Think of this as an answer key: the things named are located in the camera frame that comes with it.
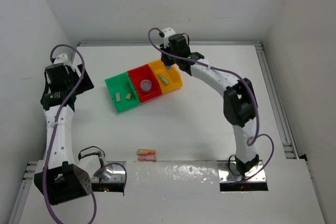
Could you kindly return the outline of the long grey eraser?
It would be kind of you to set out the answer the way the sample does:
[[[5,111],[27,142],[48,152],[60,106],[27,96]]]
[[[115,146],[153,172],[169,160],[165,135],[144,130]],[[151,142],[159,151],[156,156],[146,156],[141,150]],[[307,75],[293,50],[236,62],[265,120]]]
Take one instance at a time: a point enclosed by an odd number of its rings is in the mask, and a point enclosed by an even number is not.
[[[120,93],[119,92],[115,93],[115,101],[116,102],[120,102],[121,101],[121,97],[120,97]]]

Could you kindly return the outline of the green highlighter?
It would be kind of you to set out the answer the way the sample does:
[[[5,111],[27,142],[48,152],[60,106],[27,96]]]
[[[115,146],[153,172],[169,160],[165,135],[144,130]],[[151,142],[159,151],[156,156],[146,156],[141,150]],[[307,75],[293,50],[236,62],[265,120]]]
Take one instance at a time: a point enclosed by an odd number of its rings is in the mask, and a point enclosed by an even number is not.
[[[167,86],[167,85],[170,84],[169,80],[168,80],[165,76],[163,76],[162,74],[159,75],[159,78],[160,78],[161,81],[164,83],[164,85]]]

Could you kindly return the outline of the clear jar of clips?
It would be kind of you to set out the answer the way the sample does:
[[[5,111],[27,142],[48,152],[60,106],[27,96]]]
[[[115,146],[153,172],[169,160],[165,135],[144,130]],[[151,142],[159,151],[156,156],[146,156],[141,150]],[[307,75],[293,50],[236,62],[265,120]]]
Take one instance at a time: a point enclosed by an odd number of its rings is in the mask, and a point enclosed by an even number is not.
[[[140,89],[144,93],[150,93],[152,89],[152,82],[148,79],[144,79],[140,82]]]

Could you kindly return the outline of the orange highlighter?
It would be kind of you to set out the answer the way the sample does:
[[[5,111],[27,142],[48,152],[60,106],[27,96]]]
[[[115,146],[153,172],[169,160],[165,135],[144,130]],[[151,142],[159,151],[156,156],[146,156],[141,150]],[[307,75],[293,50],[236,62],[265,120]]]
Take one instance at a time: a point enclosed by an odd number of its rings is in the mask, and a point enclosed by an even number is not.
[[[138,149],[137,150],[137,155],[142,156],[142,155],[155,155],[156,154],[156,150],[152,150],[152,149]]]

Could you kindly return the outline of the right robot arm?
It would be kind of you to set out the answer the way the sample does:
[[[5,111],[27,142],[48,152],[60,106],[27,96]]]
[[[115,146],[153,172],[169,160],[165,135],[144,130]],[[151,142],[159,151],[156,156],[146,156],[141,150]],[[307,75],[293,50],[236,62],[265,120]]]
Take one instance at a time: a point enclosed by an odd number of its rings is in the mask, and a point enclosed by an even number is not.
[[[244,79],[249,86],[247,89],[239,78],[215,70],[202,54],[191,52],[183,34],[169,29],[159,35],[164,39],[160,49],[161,61],[165,66],[178,65],[180,70],[202,80],[223,98],[224,117],[234,130],[236,169],[241,176],[246,176],[259,162],[259,155],[252,145],[256,114],[250,96],[254,94],[251,81]]]

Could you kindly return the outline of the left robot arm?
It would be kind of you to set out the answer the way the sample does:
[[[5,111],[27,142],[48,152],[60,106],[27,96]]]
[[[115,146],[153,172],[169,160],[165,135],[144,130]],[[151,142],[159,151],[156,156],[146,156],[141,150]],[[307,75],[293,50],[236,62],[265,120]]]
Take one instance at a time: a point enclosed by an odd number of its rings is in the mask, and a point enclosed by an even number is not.
[[[105,158],[94,146],[77,159],[73,155],[71,126],[76,96],[94,87],[88,74],[80,79],[81,70],[82,65],[74,68],[70,63],[53,63],[44,72],[46,83],[40,102],[47,122],[44,160],[48,167],[46,174],[34,175],[34,184],[52,206],[90,195],[91,179]]]

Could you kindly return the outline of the yellow plastic bin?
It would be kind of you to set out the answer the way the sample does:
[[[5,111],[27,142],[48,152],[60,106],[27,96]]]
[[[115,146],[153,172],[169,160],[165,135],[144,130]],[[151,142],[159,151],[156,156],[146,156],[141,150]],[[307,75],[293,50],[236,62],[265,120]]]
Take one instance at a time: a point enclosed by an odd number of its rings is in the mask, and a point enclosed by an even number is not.
[[[181,75],[175,66],[172,66],[172,69],[167,71],[166,66],[161,60],[149,62],[148,65],[154,73],[155,77],[157,78],[163,94],[173,92],[183,86]],[[162,74],[169,80],[169,85],[164,85],[164,83],[159,78],[160,74]]]

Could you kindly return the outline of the green plastic bin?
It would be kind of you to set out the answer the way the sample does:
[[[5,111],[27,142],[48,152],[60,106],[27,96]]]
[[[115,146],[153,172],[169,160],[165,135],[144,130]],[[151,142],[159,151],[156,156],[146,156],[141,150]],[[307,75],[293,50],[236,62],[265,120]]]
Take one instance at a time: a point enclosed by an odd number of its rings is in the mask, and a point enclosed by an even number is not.
[[[117,113],[123,113],[140,105],[139,97],[127,72],[105,79],[105,84]],[[120,102],[116,102],[116,92],[120,93]],[[125,98],[128,93],[131,94],[130,100]]]

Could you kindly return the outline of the red plastic bin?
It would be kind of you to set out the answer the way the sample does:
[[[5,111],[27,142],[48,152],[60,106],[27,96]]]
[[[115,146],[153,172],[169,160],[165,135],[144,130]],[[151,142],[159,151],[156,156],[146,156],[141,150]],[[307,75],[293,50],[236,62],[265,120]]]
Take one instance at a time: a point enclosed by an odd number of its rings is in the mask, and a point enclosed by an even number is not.
[[[128,76],[141,103],[150,101],[162,95],[159,82],[149,65],[142,65],[129,70]]]

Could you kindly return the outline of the pink highlighter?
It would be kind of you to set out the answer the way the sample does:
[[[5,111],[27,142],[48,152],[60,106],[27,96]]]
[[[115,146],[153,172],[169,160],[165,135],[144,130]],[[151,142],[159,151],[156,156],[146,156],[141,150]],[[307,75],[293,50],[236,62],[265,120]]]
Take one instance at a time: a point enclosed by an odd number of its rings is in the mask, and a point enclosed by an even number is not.
[[[138,156],[139,162],[156,162],[156,155],[140,155]]]

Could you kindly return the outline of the white front board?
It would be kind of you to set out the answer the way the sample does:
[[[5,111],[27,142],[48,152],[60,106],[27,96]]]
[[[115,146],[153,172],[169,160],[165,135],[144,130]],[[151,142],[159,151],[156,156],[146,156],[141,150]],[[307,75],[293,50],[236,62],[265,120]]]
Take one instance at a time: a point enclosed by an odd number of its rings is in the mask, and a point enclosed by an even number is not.
[[[266,191],[222,192],[214,162],[127,163],[124,193],[53,208],[64,223],[323,223],[303,160],[272,161]]]

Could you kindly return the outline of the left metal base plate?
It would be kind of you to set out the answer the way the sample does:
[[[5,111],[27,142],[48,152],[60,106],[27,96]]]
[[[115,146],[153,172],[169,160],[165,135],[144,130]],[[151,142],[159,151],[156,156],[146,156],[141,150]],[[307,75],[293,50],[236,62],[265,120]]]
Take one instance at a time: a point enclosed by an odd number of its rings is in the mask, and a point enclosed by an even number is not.
[[[104,183],[124,183],[126,181],[126,162],[107,162],[92,176]]]

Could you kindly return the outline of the metal base plate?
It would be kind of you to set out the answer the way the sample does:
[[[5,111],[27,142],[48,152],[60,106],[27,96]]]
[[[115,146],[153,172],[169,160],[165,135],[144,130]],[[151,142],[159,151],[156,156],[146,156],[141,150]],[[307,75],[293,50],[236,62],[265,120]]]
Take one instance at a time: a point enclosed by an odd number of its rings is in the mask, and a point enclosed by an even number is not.
[[[247,183],[265,183],[267,181],[266,173],[263,168],[263,161],[259,161],[256,166],[253,166],[243,177],[236,167],[236,162],[232,161],[218,161],[218,177],[220,183],[233,183],[240,181],[243,178],[248,178]]]
[[[92,176],[104,183],[124,183],[126,181],[126,162],[107,162]]]

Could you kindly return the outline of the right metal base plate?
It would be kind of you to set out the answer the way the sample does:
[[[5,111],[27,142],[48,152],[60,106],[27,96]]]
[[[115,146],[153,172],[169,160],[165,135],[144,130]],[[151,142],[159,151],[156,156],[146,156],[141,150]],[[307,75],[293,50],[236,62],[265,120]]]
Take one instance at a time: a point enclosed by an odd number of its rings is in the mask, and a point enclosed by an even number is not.
[[[233,183],[240,181],[243,178],[248,178],[247,183],[265,183],[267,181],[266,173],[263,168],[263,161],[259,161],[256,166],[253,166],[243,177],[236,167],[236,162],[232,161],[218,161],[218,177],[220,183]]]

